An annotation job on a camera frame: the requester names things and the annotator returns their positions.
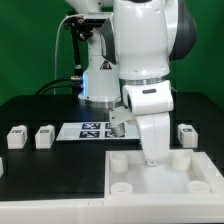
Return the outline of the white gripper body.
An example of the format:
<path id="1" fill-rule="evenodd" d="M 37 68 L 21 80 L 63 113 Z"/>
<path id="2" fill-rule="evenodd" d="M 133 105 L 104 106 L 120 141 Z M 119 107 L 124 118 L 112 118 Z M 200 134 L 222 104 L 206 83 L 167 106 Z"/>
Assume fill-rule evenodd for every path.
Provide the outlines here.
<path id="1" fill-rule="evenodd" d="M 119 106 L 109 111 L 109 126 L 116 137 L 125 135 L 125 123 L 136 124 L 136 119 L 128 107 Z"/>

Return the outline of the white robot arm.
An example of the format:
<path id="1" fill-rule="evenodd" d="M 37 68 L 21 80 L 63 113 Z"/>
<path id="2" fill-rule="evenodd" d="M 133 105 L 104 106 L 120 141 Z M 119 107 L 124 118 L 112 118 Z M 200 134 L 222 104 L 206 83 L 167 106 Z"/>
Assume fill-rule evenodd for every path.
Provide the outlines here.
<path id="1" fill-rule="evenodd" d="M 196 42 L 185 0 L 65 0 L 76 10 L 89 65 L 79 102 L 108 107 L 117 136 L 127 123 L 138 128 L 147 164 L 168 156 L 171 94 L 169 62 Z"/>

